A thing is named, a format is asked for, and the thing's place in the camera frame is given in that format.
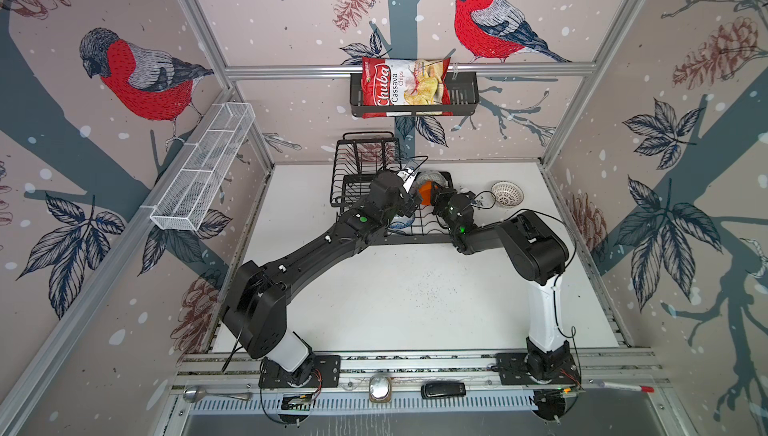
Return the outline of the orange plastic bowl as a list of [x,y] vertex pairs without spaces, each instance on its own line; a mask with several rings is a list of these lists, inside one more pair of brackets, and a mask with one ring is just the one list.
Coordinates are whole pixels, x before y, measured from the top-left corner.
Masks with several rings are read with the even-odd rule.
[[418,188],[418,194],[421,197],[422,206],[433,206],[437,197],[443,191],[443,187],[434,181],[421,183]]

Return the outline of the white brown patterned bowl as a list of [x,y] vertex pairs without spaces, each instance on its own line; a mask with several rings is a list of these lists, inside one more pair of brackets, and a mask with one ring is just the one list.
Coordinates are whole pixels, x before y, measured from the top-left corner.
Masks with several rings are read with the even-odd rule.
[[509,181],[499,181],[494,183],[490,189],[495,205],[511,209],[521,205],[524,201],[523,190],[515,183]]

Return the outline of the blue floral bowl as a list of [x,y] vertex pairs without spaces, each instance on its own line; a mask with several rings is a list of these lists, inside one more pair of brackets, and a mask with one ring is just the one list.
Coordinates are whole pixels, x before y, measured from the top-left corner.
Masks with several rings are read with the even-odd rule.
[[389,224],[388,229],[394,232],[404,232],[414,223],[415,216],[396,216]]

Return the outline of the green grey patterned bowl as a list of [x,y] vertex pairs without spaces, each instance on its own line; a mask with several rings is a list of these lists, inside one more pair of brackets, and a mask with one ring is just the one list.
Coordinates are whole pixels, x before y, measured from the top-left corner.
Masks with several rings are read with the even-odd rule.
[[421,172],[414,182],[417,188],[420,188],[427,183],[435,183],[442,187],[449,186],[447,177],[439,171]]

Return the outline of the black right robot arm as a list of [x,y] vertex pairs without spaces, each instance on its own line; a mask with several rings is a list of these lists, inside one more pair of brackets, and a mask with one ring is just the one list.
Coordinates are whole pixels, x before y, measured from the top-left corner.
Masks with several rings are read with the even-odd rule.
[[524,363],[531,378],[547,383],[564,376],[579,383],[570,344],[575,335],[566,334],[560,325],[560,278],[570,261],[569,250],[532,210],[519,210],[500,222],[477,225],[475,199],[471,192],[436,185],[430,204],[459,253],[473,255],[502,248],[516,274],[528,283],[530,324]]

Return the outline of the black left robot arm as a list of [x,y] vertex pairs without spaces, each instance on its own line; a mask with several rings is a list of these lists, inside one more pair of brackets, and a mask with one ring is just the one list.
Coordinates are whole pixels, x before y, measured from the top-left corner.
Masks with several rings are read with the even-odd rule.
[[415,179],[413,170],[384,170],[370,183],[369,193],[314,240],[263,266],[244,263],[232,278],[220,313],[237,345],[251,358],[267,358],[289,373],[302,368],[312,352],[288,333],[287,306],[320,275],[379,242],[394,218],[413,215],[421,202],[411,192]]

